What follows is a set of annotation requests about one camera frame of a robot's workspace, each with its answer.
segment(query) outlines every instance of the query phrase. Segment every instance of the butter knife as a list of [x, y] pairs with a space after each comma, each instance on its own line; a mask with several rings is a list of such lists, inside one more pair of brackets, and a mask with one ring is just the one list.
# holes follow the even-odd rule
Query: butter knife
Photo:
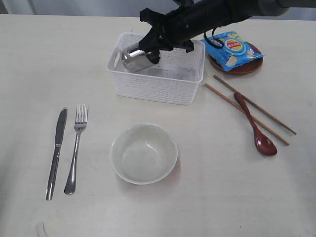
[[51, 200], [54, 194], [57, 166], [58, 166], [58, 161], [59, 161], [61, 143], [63, 141], [63, 136], [64, 136], [66, 119], [67, 119], [67, 108], [63, 108], [63, 110], [59, 114], [57, 126], [56, 126], [55, 150], [54, 150], [53, 161], [51, 163], [50, 174], [48, 178], [46, 200]]

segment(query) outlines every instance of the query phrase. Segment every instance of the wooden spoon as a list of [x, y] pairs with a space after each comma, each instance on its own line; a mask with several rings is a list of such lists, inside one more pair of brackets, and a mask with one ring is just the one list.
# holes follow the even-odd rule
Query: wooden spoon
[[249, 112], [247, 104], [246, 104], [245, 100], [243, 99], [242, 95], [240, 93], [235, 93], [234, 97], [237, 100], [237, 102], [240, 104], [240, 106], [242, 107], [248, 120], [251, 123], [254, 137], [255, 137], [255, 144], [256, 144], [257, 150], [266, 156], [270, 156], [270, 157], [275, 156], [277, 154], [277, 148], [272, 143], [272, 141], [268, 137], [266, 137], [258, 129], [257, 125], [255, 124], [255, 122], [254, 122], [254, 120]]

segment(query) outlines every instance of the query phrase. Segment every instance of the table surface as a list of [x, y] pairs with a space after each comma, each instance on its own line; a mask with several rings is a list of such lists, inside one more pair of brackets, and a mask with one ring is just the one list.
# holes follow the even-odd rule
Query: table surface
[[[189, 106], [120, 97], [106, 63], [122, 32], [146, 33], [137, 18], [0, 15], [0, 236], [205, 237], [316, 234], [316, 22], [247, 20], [236, 30], [266, 56], [244, 77], [205, 61], [204, 81], [232, 86], [291, 126], [278, 155], [253, 144], [246, 117], [204, 86]], [[77, 190], [64, 194], [72, 159], [76, 104], [90, 105], [82, 134]], [[53, 200], [45, 191], [58, 114], [68, 107]], [[125, 128], [158, 124], [173, 135], [179, 160], [164, 180], [136, 186], [119, 179], [109, 149]]]

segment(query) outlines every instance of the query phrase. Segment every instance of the metal fork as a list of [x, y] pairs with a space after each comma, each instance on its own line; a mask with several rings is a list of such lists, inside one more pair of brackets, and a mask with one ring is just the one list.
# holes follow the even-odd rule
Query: metal fork
[[79, 148], [79, 140], [81, 132], [87, 127], [88, 111], [85, 104], [77, 104], [76, 111], [76, 122], [75, 122], [75, 131], [76, 131], [76, 141], [73, 154], [73, 160], [71, 162], [67, 183], [64, 189], [65, 194], [73, 194], [76, 190], [76, 170], [77, 170], [77, 156]]

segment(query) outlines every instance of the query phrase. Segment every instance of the blue snack bag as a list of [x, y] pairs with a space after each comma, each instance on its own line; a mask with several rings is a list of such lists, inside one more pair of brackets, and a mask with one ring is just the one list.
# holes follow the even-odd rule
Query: blue snack bag
[[221, 33], [209, 37], [208, 39], [214, 46], [202, 39], [201, 41], [205, 43], [206, 52], [214, 58], [226, 72], [264, 56], [261, 53], [254, 52], [250, 45], [235, 31]]

